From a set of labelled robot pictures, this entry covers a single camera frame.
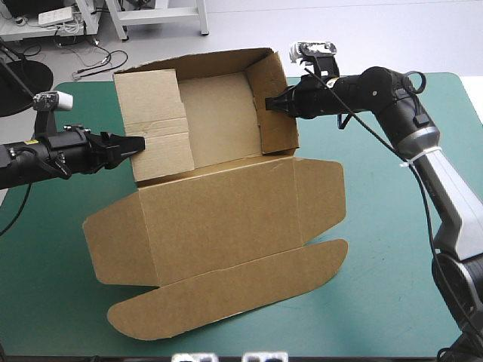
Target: black cable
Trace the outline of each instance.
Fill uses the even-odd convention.
[[[30,49],[33,49],[35,47],[38,47],[37,51],[33,52],[32,54],[27,54],[27,51],[29,51]],[[35,55],[39,55],[41,51],[42,51],[42,44],[40,44],[39,42],[37,42],[36,44],[30,45],[29,47],[25,48],[20,53],[24,57],[34,57]]]
[[[126,64],[126,63],[128,62],[128,60],[129,60],[129,55],[128,55],[128,53],[126,53],[125,51],[111,51],[111,52],[109,53],[109,60],[108,60],[106,63],[101,64],[101,65],[99,65],[99,66],[92,67],[92,68],[90,68],[90,69],[81,69],[81,71],[77,71],[77,74],[79,74],[79,73],[83,73],[83,72],[85,72],[86,70],[92,70],[92,69],[100,68],[101,66],[106,66],[106,65],[107,65],[107,63],[109,63],[109,62],[111,61],[111,59],[112,59],[112,55],[113,55],[113,54],[115,54],[115,53],[123,53],[123,54],[126,56],[126,58],[125,58],[125,59],[122,61],[122,63],[118,64],[117,66],[111,66],[111,67],[110,67],[110,68],[108,68],[108,69],[101,69],[101,70],[98,70],[98,71],[96,71],[96,72],[90,72],[90,73],[88,73],[88,74],[79,75],[79,76],[78,76],[78,79],[82,79],[82,78],[90,77],[90,76],[92,76],[92,75],[97,75],[97,74],[104,73],[104,72],[110,72],[110,71],[112,71],[112,70],[115,70],[115,69],[121,68],[121,67],[122,67],[124,64]]]
[[[364,123],[363,120],[361,120],[360,117],[358,117],[354,111],[351,110],[351,108],[346,105],[344,103],[343,100],[340,99],[340,97],[330,88],[327,86],[327,84],[324,82],[324,80],[320,77],[318,77],[317,75],[315,75],[312,71],[310,71],[310,69],[308,68],[305,68],[305,71],[308,72],[313,78],[317,79],[318,81],[320,81],[320,83],[327,89],[329,90],[329,92],[337,99],[337,101],[346,109],[346,111],[365,129],[367,130],[370,134],[372,134],[374,137],[376,137],[376,139],[382,143],[391,153],[393,153],[396,157],[398,157],[399,159],[401,159],[402,161],[407,161],[404,157],[402,157],[393,147],[391,147],[390,144],[388,144],[385,140],[383,140],[375,131],[373,131],[369,126],[366,125],[366,123]],[[448,282],[448,279],[446,278],[445,276],[445,273],[443,272],[443,269],[441,267],[441,264],[438,260],[438,254],[436,253],[436,248],[435,248],[435,245],[434,245],[434,237],[433,237],[433,234],[432,234],[432,224],[431,224],[431,211],[429,209],[429,204],[428,204],[428,199],[426,197],[426,189],[424,188],[424,184],[423,184],[423,181],[421,180],[421,177],[419,175],[419,173],[416,171],[416,169],[414,168],[414,166],[412,164],[409,164],[409,169],[411,170],[412,174],[414,175],[414,178],[416,179],[417,181],[417,184],[420,188],[420,192],[421,192],[421,197],[423,198],[423,204],[424,204],[424,210],[425,210],[425,213],[426,213],[426,224],[427,224],[427,228],[428,228],[428,236],[429,236],[429,246],[431,247],[431,253],[432,253],[432,256],[433,256],[433,259],[435,261],[435,265],[436,265],[436,268],[438,269],[438,272],[439,274],[441,275],[441,278],[443,280],[443,282],[445,283],[445,286],[447,287],[447,289],[449,290],[451,296],[454,298],[458,308],[461,310],[463,316],[465,317],[466,319],[466,322],[468,323],[468,325],[471,326],[471,328],[474,329],[475,331],[475,334],[480,337],[481,339],[483,339],[483,335],[481,334],[481,331],[478,330],[478,328],[476,328],[476,326],[474,325],[474,323],[471,321],[471,319],[469,318],[469,315],[466,313],[464,307],[461,305],[461,302],[460,300],[457,298],[457,295],[456,293],[453,291],[453,289],[451,288],[451,285],[449,284]]]
[[[5,228],[3,230],[0,231],[0,236],[2,236],[5,232],[7,232],[13,225],[14,223],[18,220],[18,218],[20,217],[20,214],[22,213],[23,211],[23,208],[25,207],[25,204],[27,203],[27,200],[29,199],[29,195],[30,195],[30,190],[32,189],[32,184],[30,183],[28,186],[27,186],[27,190],[25,192],[25,196],[23,196],[23,200],[22,200],[22,204],[20,204],[20,207],[17,211],[17,214],[14,216],[14,218],[8,223],[7,226],[5,226]]]

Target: cardboard box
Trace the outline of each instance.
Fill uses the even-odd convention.
[[[196,54],[115,75],[138,191],[90,216],[97,278],[157,290],[111,307],[122,333],[160,339],[307,293],[345,241],[304,245],[345,216],[343,169],[295,158],[295,120],[265,110],[286,87],[277,54]]]

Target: metal frame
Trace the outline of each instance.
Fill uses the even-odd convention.
[[[169,8],[169,0],[155,0],[154,9],[122,11],[118,0],[106,0],[118,37],[128,40],[127,28],[130,25],[174,23],[199,20],[202,35],[208,35],[205,0],[195,0],[191,8]]]

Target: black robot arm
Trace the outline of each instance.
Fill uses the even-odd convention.
[[[0,145],[0,189],[74,173],[113,169],[144,150],[144,138],[92,134],[81,124],[57,131],[54,110],[72,108],[72,96],[44,92],[34,96],[35,132],[31,140]]]
[[[294,44],[291,59],[313,65],[314,71],[277,97],[267,98],[266,108],[300,118],[338,115],[339,128],[357,112],[375,115],[394,152],[414,168],[441,217],[434,239],[439,253],[433,260],[433,277],[463,332],[442,360],[481,360],[483,204],[439,147],[439,130],[417,97],[424,91],[426,78],[420,72],[401,74],[381,67],[340,77],[329,61],[334,61],[335,53],[329,42]],[[329,67],[322,69],[320,64]],[[421,79],[417,89],[410,80],[413,73]],[[348,109],[351,112],[343,121]]]

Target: green table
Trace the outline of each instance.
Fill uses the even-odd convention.
[[[75,96],[74,110],[58,113],[59,125],[83,123],[94,132],[123,133],[112,83],[65,83],[57,89]],[[421,98],[441,128],[446,154],[483,195],[483,133],[459,78],[428,75]],[[380,130],[372,115],[363,118]],[[318,241],[345,238],[349,255],[324,287],[173,339],[141,342],[118,333],[106,319],[108,307],[148,288],[99,283],[81,224],[135,191],[125,162],[95,176],[33,186],[22,217],[0,239],[5,349],[43,355],[286,350],[300,356],[431,356],[450,345],[459,332],[432,282],[416,183],[356,122],[344,131],[335,122],[335,117],[299,122],[297,155],[336,160],[345,168],[347,216]],[[0,225],[14,215],[24,190],[9,191]]]

